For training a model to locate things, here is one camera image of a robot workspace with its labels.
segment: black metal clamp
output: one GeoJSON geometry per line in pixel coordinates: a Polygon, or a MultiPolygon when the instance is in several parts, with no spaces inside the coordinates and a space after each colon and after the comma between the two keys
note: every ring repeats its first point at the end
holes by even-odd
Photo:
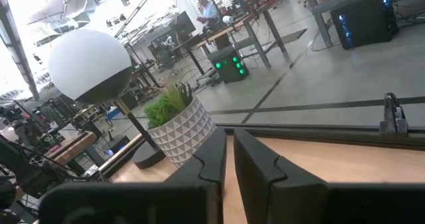
{"type": "Polygon", "coordinates": [[[408,124],[403,108],[393,93],[384,96],[384,121],[379,123],[381,135],[408,135],[408,124]]]}

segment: white geometric planter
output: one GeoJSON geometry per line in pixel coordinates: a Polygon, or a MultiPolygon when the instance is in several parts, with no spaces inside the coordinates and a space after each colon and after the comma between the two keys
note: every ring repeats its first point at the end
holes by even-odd
{"type": "Polygon", "coordinates": [[[181,167],[214,132],[216,126],[196,97],[174,119],[148,130],[153,141],[170,160],[181,167]]]}

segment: concrete floor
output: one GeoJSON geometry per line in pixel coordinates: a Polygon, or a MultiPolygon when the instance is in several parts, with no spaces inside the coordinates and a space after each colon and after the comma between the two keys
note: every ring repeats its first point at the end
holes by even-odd
{"type": "MultiPolygon", "coordinates": [[[[280,36],[307,29],[297,40],[286,44],[288,55],[280,49],[268,53],[271,69],[266,69],[258,56],[245,59],[250,76],[240,82],[220,83],[197,91],[198,99],[211,113],[216,123],[249,124],[323,124],[378,126],[383,120],[382,100],[387,92],[398,98],[425,96],[425,25],[402,29],[389,43],[379,43],[345,51],[339,44],[335,28],[330,28],[334,47],[314,52],[325,47],[321,36],[317,38],[317,25],[311,12],[298,3],[285,0],[270,14],[280,36]]],[[[263,17],[252,25],[262,44],[273,41],[263,17]]],[[[246,31],[234,34],[236,40],[247,37],[246,31]]],[[[247,55],[255,50],[242,50],[247,55]]],[[[211,67],[201,49],[196,50],[204,70],[211,67]]],[[[153,72],[160,84],[188,82],[195,86],[194,79],[200,73],[188,57],[177,63],[177,75],[153,72]]],[[[402,105],[410,126],[425,126],[425,103],[421,100],[402,105]]],[[[132,110],[144,127],[144,107],[132,110]]],[[[122,114],[116,116],[112,135],[134,138],[138,131],[122,114]]],[[[97,124],[107,130],[106,123],[97,124]]],[[[100,140],[99,150],[108,149],[105,140],[100,140]]],[[[84,168],[92,165],[86,157],[78,160],[84,168]]]]}

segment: potted plant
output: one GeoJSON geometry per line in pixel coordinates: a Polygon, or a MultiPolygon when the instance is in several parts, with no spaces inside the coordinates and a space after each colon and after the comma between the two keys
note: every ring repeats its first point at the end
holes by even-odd
{"type": "Polygon", "coordinates": [[[169,84],[159,99],[145,107],[148,132],[165,155],[179,168],[188,160],[216,126],[192,88],[169,84]]]}

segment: lamp shade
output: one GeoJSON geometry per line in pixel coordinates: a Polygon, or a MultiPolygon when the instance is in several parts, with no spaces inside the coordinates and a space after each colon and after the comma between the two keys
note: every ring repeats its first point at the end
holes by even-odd
{"type": "Polygon", "coordinates": [[[79,29],[53,47],[48,71],[54,85],[73,100],[101,104],[128,86],[131,61],[124,46],[109,34],[79,29]]]}

